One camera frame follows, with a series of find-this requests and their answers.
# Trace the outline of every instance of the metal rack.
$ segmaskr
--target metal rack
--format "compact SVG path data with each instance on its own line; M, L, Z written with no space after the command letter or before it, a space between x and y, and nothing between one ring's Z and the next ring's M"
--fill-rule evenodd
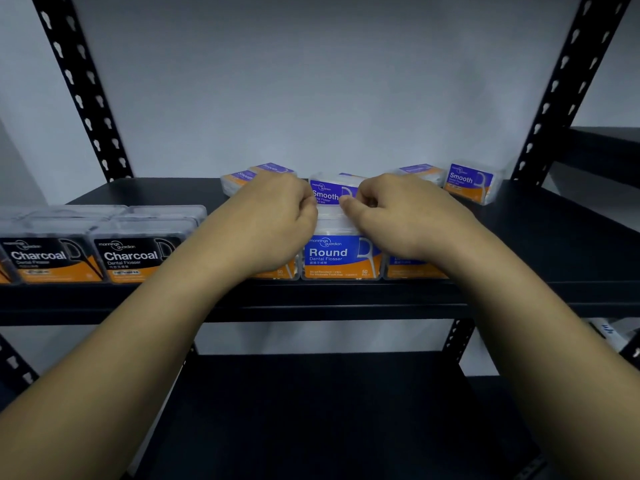
M629 266L640 264L640 233L540 185L553 161L559 161L640 187L636 132L569 128L629 1L581 0L511 181L493 204L466 204L582 317L640 314L640 266ZM203 204L209 212L219 207L225 197L218 179L132 178L72 1L33 2L107 180L73 203ZM135 288L0 287L0 325L98 324ZM358 459L371 459L374 452L388 448L389 441L397 446L390 453L397 468L412 465L416 472L431 475L515 474L519 468L505 462L499 432L483 419L476 394L457 365L474 322L451 282L245 282L219 302L207 321L389 316L452 319L442 352L233 358L191 354L136 477L167 477L176 471L189 476L185 468L196 467L249 475L252 465L271 468L280 477L300 477L300 471L306 471L300 468L309 465L332 477L340 476L337 472L380 477L388 463ZM0 344L0 353L11 354L20 364L0 369L2 378L20 393L28 386L25 375L37 375L1 337ZM638 337L622 355L636 362L637 350ZM211 380L203 383L203 376ZM434 394L434 388L440 392ZM255 421L242 418L248 408ZM194 411L205 414L194 416ZM405 414L412 415L416 429L403 429ZM384 431L372 426L381 417ZM350 436L339 437L344 429ZM228 438L231 443L224 444ZM221 448L222 463L211 456L211 445ZM180 470L176 458L182 459ZM276 468L286 462L292 462L290 470Z

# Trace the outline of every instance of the purple label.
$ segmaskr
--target purple label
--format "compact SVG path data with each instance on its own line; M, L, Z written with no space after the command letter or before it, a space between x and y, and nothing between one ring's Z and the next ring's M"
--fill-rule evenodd
M239 178L240 180L245 180L247 182L250 182L253 179L253 177L256 176L256 173L252 172L251 170L244 170L244 171L239 171L238 173L232 173L231 176Z
M265 163L264 165L258 165L258 168L263 170L273 171L276 173L293 173L293 170L284 168L283 166L276 165L275 163Z
M311 190L316 196L316 201L323 205L339 205L338 199L343 195L356 196L357 187L350 187L342 184L332 184L329 182L320 182L319 180L309 181Z
M389 264L426 264L424 261L417 261L415 259L400 259L394 256L389 256Z
M427 171L433 168L433 165L427 165L427 163L423 163L421 165L411 165L400 167L400 170L405 171L407 173L421 173L423 171Z
M359 235L315 235L305 246L305 264L334 266L370 261L380 250L370 240Z
M493 174L487 171L452 164L447 176L447 183L466 189L487 189L491 186L492 179Z

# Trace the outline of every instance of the lower shelf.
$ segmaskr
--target lower shelf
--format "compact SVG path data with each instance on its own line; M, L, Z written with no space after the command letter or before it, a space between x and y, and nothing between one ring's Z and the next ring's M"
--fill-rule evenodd
M505 468L441 352L195 356L136 478L492 479Z

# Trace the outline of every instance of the bare skin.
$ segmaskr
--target bare skin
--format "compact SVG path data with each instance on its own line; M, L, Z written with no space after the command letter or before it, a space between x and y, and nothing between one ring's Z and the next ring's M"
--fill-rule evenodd
M468 209L429 182L396 175L364 181L357 199L340 204L382 250L432 262L460 286L558 468L576 479L638 478L640 372Z
M465 291L500 372L566 473L636 476L640 374L466 208L395 175L364 181L357 200L340 204L383 250L430 261ZM289 261L316 219L311 188L292 175L261 172L245 185L0 415L3 479L119 478L210 309L235 284Z

